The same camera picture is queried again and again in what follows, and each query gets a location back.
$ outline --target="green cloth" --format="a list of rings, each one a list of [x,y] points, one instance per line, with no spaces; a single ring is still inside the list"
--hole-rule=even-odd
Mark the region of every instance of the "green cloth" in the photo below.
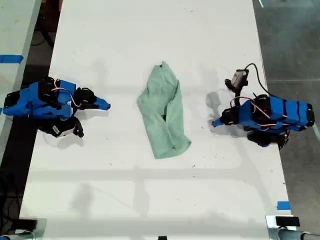
[[[174,157],[189,148],[180,83],[164,61],[154,66],[137,103],[156,159]]]

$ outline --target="red wire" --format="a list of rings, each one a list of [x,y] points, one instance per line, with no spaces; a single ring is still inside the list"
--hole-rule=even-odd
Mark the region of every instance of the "red wire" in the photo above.
[[[268,115],[268,114],[266,114],[260,107],[258,107],[257,105],[255,105],[254,103],[253,103],[253,99],[252,98],[250,98],[250,97],[246,97],[246,96],[236,96],[234,99],[232,99],[231,101],[230,101],[230,106],[232,107],[232,102],[235,100],[235,99],[249,99],[249,100],[251,100],[251,104],[254,106],[254,111],[253,112],[255,112],[256,111],[256,108],[260,111],[260,112],[262,112],[268,119],[270,119],[270,116]]]
[[[74,96],[72,96],[71,92],[69,92],[67,89],[65,89],[65,88],[63,88],[63,87],[57,87],[57,85],[56,85],[56,82],[57,82],[57,81],[60,81],[60,79],[57,78],[57,79],[54,80],[54,83],[53,83],[53,84],[54,84],[55,88],[52,89],[51,91],[52,91],[52,92],[55,92],[55,91],[57,91],[57,90],[67,91],[67,92],[70,94],[70,97],[71,97],[71,100],[72,100],[73,104],[74,104],[76,107],[80,107],[81,104],[80,104],[80,105],[77,105],[77,104],[76,104],[76,102],[75,102],[75,100],[74,100]]]

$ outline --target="floor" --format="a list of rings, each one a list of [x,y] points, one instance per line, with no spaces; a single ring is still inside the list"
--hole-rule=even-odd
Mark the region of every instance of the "floor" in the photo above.
[[[320,100],[320,0],[253,0],[253,4],[269,91],[284,99],[312,104],[316,124],[320,126],[320,118],[317,118],[320,115],[317,107]],[[40,80],[49,72],[52,49],[46,42],[37,45],[42,40],[42,35],[35,32],[24,85]],[[19,132],[25,131],[23,125],[26,124],[17,119],[13,121],[18,121],[15,124],[19,128],[10,133],[12,146],[19,141]],[[36,130],[30,128],[25,134],[35,138]],[[314,234],[320,234],[319,145],[320,132],[314,126],[303,132],[292,132],[289,143],[280,151],[292,213],[300,218],[301,230]],[[31,153],[32,147],[26,147],[20,155],[27,159]],[[15,156],[17,154],[8,150],[3,164],[15,169],[20,164],[25,168],[25,162]],[[27,175],[22,174],[17,185],[26,178]],[[23,190],[24,186],[18,192],[23,193]]]

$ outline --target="wire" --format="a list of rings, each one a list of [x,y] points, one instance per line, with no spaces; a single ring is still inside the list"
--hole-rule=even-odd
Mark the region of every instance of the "wire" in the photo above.
[[[36,44],[31,43],[31,46],[39,46],[39,45],[43,44],[45,41],[46,41],[46,39],[45,39],[45,37],[43,37],[43,40],[41,42],[36,43]]]
[[[41,44],[43,44],[46,41],[46,39],[44,38],[41,42],[36,43],[36,44],[31,44],[31,46],[39,46]]]
[[[261,84],[261,81],[260,81],[260,77],[259,77],[259,72],[258,72],[258,68],[257,68],[257,65],[255,63],[250,63],[248,64],[244,69],[246,70],[249,66],[253,65],[254,68],[255,68],[255,71],[256,71],[256,77],[258,78],[258,82],[261,86],[261,88],[266,92],[268,93],[270,96],[273,96],[273,97],[276,97],[275,95],[271,94],[270,92],[268,92],[267,89],[265,89],[265,87]]]
[[[67,92],[70,94],[70,97],[71,97],[71,99],[72,99],[73,104],[74,104],[76,107],[80,107],[81,104],[80,104],[80,105],[77,105],[77,104],[76,104],[76,102],[75,102],[75,100],[74,100],[73,94],[72,94],[68,89],[65,89],[65,88],[63,88],[63,87],[57,87],[57,84],[56,84],[57,81],[60,81],[60,79],[57,78],[57,79],[54,80],[54,87],[55,87],[55,88],[52,89],[51,91],[53,91],[53,92],[56,92],[56,91],[58,91],[58,90],[67,91]]]
[[[250,97],[246,97],[246,96],[236,96],[234,99],[232,99],[231,101],[230,101],[230,107],[232,107],[232,102],[235,100],[235,99],[249,99],[250,100],[250,103],[254,106],[254,111],[253,112],[255,112],[256,111],[256,108],[260,111],[260,112],[262,112],[268,119],[270,119],[270,116],[268,115],[268,114],[266,114],[265,113],[265,111],[263,111],[260,107],[258,107],[257,105],[255,105],[254,103],[253,103],[253,99],[252,98],[250,98]]]

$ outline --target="gray floor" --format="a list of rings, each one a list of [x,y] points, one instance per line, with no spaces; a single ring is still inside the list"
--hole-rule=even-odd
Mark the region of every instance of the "gray floor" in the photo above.
[[[263,8],[259,0],[253,0],[268,88],[281,98],[312,104],[320,126],[320,0],[261,2]],[[33,43],[41,39],[35,34]],[[46,42],[32,46],[27,63],[50,65],[51,55]],[[317,130],[292,132],[280,155],[293,214],[300,218],[302,230],[320,234]]]

